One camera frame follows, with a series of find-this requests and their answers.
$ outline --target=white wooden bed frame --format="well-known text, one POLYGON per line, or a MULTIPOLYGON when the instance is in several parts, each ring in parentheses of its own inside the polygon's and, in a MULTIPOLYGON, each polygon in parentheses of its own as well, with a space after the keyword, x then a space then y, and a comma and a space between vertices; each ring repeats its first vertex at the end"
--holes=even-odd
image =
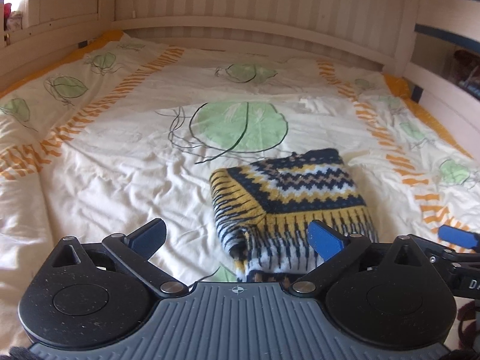
MULTIPOLYGON (((29 1, 33 10, 35 1, 29 1)), ((480 160, 480 102, 411 62, 416 25, 480 45, 480 1, 98 0, 96 13, 32 25, 13 33, 10 45, 0 38, 0 91, 110 29, 184 47, 324 55, 423 88, 419 103, 480 160)))

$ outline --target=ribbed gray grip surface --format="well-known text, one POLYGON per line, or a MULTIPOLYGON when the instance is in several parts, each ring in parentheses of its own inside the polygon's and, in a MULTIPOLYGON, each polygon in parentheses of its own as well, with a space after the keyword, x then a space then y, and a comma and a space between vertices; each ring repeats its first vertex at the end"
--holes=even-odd
POLYGON ((336 330, 312 299, 285 294, 277 283, 198 283, 179 299, 162 300, 126 339, 79 352, 41 344, 45 360, 437 360, 441 344, 393 352, 336 330))

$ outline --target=knitted sweater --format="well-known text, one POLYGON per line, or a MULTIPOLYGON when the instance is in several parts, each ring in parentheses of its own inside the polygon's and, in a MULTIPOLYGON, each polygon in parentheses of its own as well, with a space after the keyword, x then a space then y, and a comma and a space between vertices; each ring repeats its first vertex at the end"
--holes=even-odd
POLYGON ((321 264, 307 242, 314 219, 344 235, 377 240, 365 202, 335 149, 217 169, 210 185, 217 234, 235 259, 239 281, 289 285, 321 264))

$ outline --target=green leaf print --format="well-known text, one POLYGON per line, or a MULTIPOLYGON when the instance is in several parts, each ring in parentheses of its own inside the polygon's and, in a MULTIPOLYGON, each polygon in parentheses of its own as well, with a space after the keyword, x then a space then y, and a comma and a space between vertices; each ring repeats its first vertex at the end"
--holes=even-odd
POLYGON ((440 165, 442 181, 447 184, 462 184, 470 177, 470 171, 466 166, 448 159, 440 165))
POLYGON ((276 70, 267 69, 255 64, 232 64, 225 72, 231 81, 235 83, 262 84, 277 74, 276 70))
POLYGON ((369 81, 367 81, 365 79, 356 79, 355 80, 355 85, 357 85, 363 91, 375 88, 374 84, 370 83, 369 81))
POLYGON ((209 278, 209 281, 218 283, 236 283, 237 276, 229 269, 225 268, 225 266, 220 265, 217 272, 215 272, 215 274, 209 278))
POLYGON ((30 120, 30 109, 24 99, 15 98, 0 106, 4 114, 15 116, 20 122, 30 120))
POLYGON ((399 97, 394 96, 380 96, 378 101, 387 104, 390 109, 397 109, 402 105, 402 100, 399 97))
POLYGON ((144 47, 145 45, 141 43, 121 43, 117 46, 118 49, 135 50, 135 51, 140 51, 144 47))
POLYGON ((260 152, 279 145, 288 124, 269 103, 207 103, 192 118, 190 131, 207 147, 260 152))
POLYGON ((106 52, 105 54, 96 55, 93 58, 87 59, 86 63, 92 67, 94 73, 100 73, 102 75, 106 73, 114 73, 119 68, 114 69, 113 64, 115 63, 117 57, 111 52, 106 52))
POLYGON ((68 99, 80 97, 88 91, 88 88, 83 82, 69 76, 46 79, 45 89, 55 97, 55 99, 68 104, 71 104, 68 99))
POLYGON ((414 126, 410 122, 404 122, 400 123, 400 127, 404 132, 411 138, 414 138, 415 140, 422 140, 425 139, 425 134, 423 134, 418 127, 414 126))

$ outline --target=metal screw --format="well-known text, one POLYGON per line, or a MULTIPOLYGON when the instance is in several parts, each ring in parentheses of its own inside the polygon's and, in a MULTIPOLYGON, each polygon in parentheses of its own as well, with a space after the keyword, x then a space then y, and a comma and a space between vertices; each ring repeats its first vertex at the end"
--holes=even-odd
POLYGON ((167 281, 160 286, 160 290, 166 294, 176 294, 183 291, 183 284, 178 281, 167 281))
POLYGON ((309 294, 310 292, 314 292, 317 287, 311 281, 299 281, 294 283, 292 286, 295 292, 299 294, 309 294))

